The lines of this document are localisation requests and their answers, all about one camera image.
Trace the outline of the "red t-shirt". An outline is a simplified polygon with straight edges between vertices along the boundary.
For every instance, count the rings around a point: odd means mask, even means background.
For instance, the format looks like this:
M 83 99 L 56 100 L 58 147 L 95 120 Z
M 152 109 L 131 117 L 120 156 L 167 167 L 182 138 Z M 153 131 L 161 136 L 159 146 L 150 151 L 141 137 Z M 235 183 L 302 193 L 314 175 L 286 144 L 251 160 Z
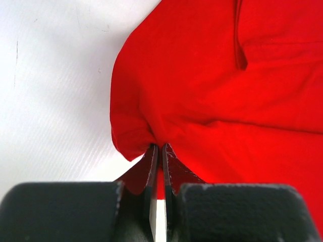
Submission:
M 161 1 L 116 59 L 129 161 L 169 143 L 209 183 L 280 183 L 322 231 L 322 1 Z

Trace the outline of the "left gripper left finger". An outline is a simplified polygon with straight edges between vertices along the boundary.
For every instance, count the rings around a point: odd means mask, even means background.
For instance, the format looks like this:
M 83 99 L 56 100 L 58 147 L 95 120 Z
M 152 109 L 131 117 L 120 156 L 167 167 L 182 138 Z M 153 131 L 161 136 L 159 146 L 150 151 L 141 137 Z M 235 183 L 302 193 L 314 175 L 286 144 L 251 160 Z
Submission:
M 154 241 L 158 147 L 113 182 L 21 183 L 1 201 L 1 241 Z

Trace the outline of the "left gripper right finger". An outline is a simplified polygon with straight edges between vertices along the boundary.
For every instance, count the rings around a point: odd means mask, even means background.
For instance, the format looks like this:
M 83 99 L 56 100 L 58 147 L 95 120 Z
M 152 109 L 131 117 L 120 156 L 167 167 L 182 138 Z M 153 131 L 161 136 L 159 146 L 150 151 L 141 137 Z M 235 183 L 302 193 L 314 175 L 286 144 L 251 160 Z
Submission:
M 322 241 L 301 195 L 283 184 L 208 184 L 162 149 L 167 241 Z

